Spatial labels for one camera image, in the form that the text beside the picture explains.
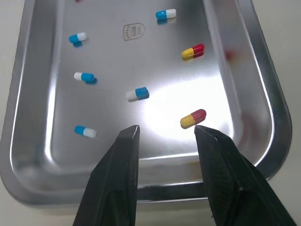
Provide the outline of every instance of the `white capsule half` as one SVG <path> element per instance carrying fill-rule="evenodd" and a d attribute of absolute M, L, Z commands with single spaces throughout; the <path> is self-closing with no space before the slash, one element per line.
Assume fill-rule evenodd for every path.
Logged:
<path fill-rule="evenodd" d="M 166 16 L 167 18 L 174 18 L 177 15 L 177 11 L 175 8 L 166 10 Z"/>
<path fill-rule="evenodd" d="M 127 98 L 129 101 L 131 101 L 131 100 L 137 100 L 138 98 L 137 98 L 137 95 L 136 95 L 136 91 L 135 91 L 135 90 L 133 90 L 133 91 L 128 91 L 128 92 L 126 93 L 126 98 Z"/>

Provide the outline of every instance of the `blue capsule half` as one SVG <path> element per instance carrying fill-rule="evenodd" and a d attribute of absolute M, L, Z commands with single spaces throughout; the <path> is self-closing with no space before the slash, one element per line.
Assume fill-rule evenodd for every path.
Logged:
<path fill-rule="evenodd" d="M 150 96 L 150 93 L 146 87 L 135 89 L 135 92 L 139 100 L 148 98 Z"/>

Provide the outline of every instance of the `white surface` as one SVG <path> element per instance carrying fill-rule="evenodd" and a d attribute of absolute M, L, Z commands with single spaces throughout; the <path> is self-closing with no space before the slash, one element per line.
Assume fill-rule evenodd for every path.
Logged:
<path fill-rule="evenodd" d="M 167 18 L 174 18 L 176 15 L 177 11 L 174 8 L 166 10 Z"/>
<path fill-rule="evenodd" d="M 261 28 L 288 103 L 293 121 L 293 141 L 290 153 L 270 185 L 298 225 L 301 225 L 301 1 L 253 0 Z M 0 0 L 0 132 L 6 110 L 19 26 L 24 0 Z M 203 207 L 171 211 L 140 211 L 139 225 L 212 225 L 211 214 Z M 0 225 L 2 226 L 71 226 L 75 208 L 59 210 L 34 209 L 15 201 L 0 182 Z"/>
<path fill-rule="evenodd" d="M 78 80 L 78 81 L 81 81 L 81 75 L 82 75 L 81 72 L 75 72 L 75 73 L 74 73 L 74 78 L 75 78 L 76 80 Z"/>
<path fill-rule="evenodd" d="M 128 99 L 129 101 L 131 100 L 136 100 L 137 99 L 137 95 L 136 95 L 136 91 L 133 90 L 133 91 L 128 91 L 126 93 L 126 99 Z"/>

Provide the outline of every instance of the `pill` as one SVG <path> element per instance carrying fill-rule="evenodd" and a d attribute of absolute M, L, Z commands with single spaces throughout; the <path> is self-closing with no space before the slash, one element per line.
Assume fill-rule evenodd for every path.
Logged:
<path fill-rule="evenodd" d="M 156 18 L 158 20 L 165 20 L 168 18 L 174 18 L 177 15 L 177 11 L 173 9 L 163 10 L 156 13 Z"/>
<path fill-rule="evenodd" d="M 189 48 L 189 49 L 183 51 L 182 57 L 183 58 L 191 57 L 193 55 L 203 53 L 204 51 L 205 51 L 205 46 L 203 44 L 198 44 L 192 48 Z"/>
<path fill-rule="evenodd" d="M 206 118 L 206 111 L 203 109 L 199 109 L 190 115 L 185 116 L 184 118 L 181 119 L 181 127 L 183 129 L 187 129 L 190 126 L 196 125 L 200 123 L 201 121 L 204 121 Z"/>
<path fill-rule="evenodd" d="M 75 72 L 74 78 L 78 81 L 93 81 L 95 79 L 93 74 Z"/>
<path fill-rule="evenodd" d="M 142 100 L 142 99 L 148 98 L 149 96 L 150 96 L 150 93 L 146 87 L 138 88 L 138 89 L 135 89 L 133 91 L 129 91 L 126 93 L 126 98 L 129 101 Z"/>
<path fill-rule="evenodd" d="M 74 132 L 89 138 L 94 138 L 97 134 L 94 129 L 86 128 L 84 126 L 76 126 Z"/>
<path fill-rule="evenodd" d="M 78 34 L 74 34 L 72 36 L 69 37 L 69 41 L 71 43 L 76 43 L 78 41 L 83 41 L 87 38 L 87 34 L 82 32 L 82 33 L 78 33 Z"/>

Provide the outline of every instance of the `yellow capsule half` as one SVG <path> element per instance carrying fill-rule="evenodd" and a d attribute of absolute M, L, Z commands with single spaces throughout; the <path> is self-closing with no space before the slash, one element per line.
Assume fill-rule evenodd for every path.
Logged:
<path fill-rule="evenodd" d="M 184 50 L 182 52 L 182 57 L 183 58 L 187 58 L 187 57 L 191 57 L 194 55 L 194 51 L 193 51 L 193 48 L 188 48 L 187 50 Z"/>
<path fill-rule="evenodd" d="M 191 114 L 185 116 L 184 118 L 181 118 L 181 121 L 180 121 L 181 127 L 183 129 L 186 129 L 186 128 L 190 127 L 190 126 L 193 126 L 194 123 L 195 123 L 195 121 L 194 121 L 194 119 L 193 119 L 193 117 L 192 117 Z"/>

